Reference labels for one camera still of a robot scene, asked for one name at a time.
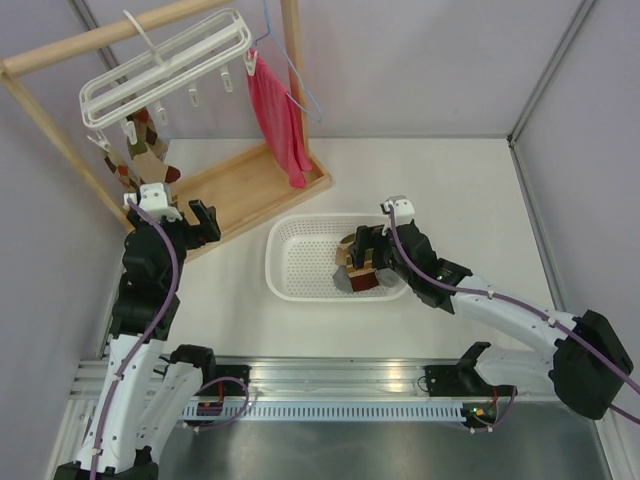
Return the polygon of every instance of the white floor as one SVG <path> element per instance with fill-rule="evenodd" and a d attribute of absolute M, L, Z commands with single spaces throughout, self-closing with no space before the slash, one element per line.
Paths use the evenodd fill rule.
<path fill-rule="evenodd" d="M 174 140 L 167 161 L 189 174 L 253 143 Z M 316 139 L 311 148 L 334 185 L 285 215 L 378 213 L 382 200 L 406 195 L 440 256 L 552 305 L 506 141 Z M 371 304 L 277 298 L 265 282 L 264 256 L 278 218 L 185 266 L 167 351 L 192 343 L 217 355 L 453 358 L 479 340 L 518 346 L 479 323 L 433 310 L 410 292 Z"/>

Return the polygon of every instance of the metal plate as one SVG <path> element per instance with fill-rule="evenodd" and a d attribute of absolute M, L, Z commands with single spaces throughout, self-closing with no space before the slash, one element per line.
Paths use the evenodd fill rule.
<path fill-rule="evenodd" d="M 239 422 L 176 429 L 160 480 L 610 480 L 593 422 L 516 404 L 494 433 L 433 422 Z"/>

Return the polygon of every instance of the wooden drying rack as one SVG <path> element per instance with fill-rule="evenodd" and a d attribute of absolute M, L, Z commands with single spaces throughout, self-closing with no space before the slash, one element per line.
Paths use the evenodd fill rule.
<path fill-rule="evenodd" d="M 142 13 L 136 16 L 136 20 L 144 30 L 152 30 L 229 2 L 181 0 Z M 280 5 L 287 53 L 298 72 L 302 73 L 298 0 L 280 0 Z M 0 82 L 128 231 L 133 227 L 127 220 L 126 209 L 111 197 L 73 142 L 18 77 L 136 35 L 138 31 L 133 24 L 124 19 L 13 57 L 0 58 Z M 306 105 L 304 91 L 291 68 L 289 85 L 291 95 L 300 105 Z M 297 109 L 297 112 L 305 149 L 313 164 L 312 171 L 305 174 L 305 188 L 289 186 L 286 174 L 280 170 L 269 147 L 263 144 L 172 185 L 172 193 L 187 219 L 197 221 L 187 208 L 189 200 L 198 198 L 207 206 L 215 206 L 222 241 L 226 241 L 329 188 L 329 172 L 309 151 L 307 116 L 302 110 Z M 209 244 L 191 252 L 190 258 L 218 244 Z"/>

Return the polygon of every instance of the gray wall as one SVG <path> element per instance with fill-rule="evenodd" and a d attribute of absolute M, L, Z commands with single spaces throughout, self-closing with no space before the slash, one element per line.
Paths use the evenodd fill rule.
<path fill-rule="evenodd" d="M 519 154 L 568 306 L 605 314 L 640 370 L 640 2 L 599 2 Z M 636 373 L 634 378 L 640 380 Z M 640 415 L 624 388 L 616 403 Z M 629 446 L 640 428 L 624 422 Z"/>
<path fill-rule="evenodd" d="M 0 55 L 80 32 L 64 0 L 4 2 Z M 118 187 L 86 140 L 77 92 L 97 57 L 24 78 Z M 0 477 L 44 475 L 78 360 L 94 354 L 124 229 L 0 87 Z"/>
<path fill-rule="evenodd" d="M 87 0 L 101 25 L 167 3 Z M 269 0 L 282 38 L 279 0 Z M 306 85 L 325 114 L 318 136 L 492 135 L 505 137 L 518 118 L 579 0 L 300 0 Z M 262 0 L 236 0 L 256 36 L 266 31 Z M 193 19 L 154 30 L 161 41 Z M 139 39 L 114 45 L 119 59 L 145 51 Z M 270 39 L 260 54 L 286 79 L 286 62 Z M 203 106 L 186 90 L 163 103 L 171 138 L 256 137 L 240 59 L 236 90 L 217 73 L 198 82 Z"/>

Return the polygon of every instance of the red cloth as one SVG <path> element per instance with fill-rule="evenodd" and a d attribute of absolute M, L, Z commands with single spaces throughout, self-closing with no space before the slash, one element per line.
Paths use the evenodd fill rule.
<path fill-rule="evenodd" d="M 273 156 L 289 175 L 289 184 L 304 187 L 307 182 L 302 172 L 310 171 L 312 166 L 304 150 L 297 105 L 287 95 L 287 87 L 260 57 L 255 74 L 247 74 L 247 82 L 256 119 Z"/>

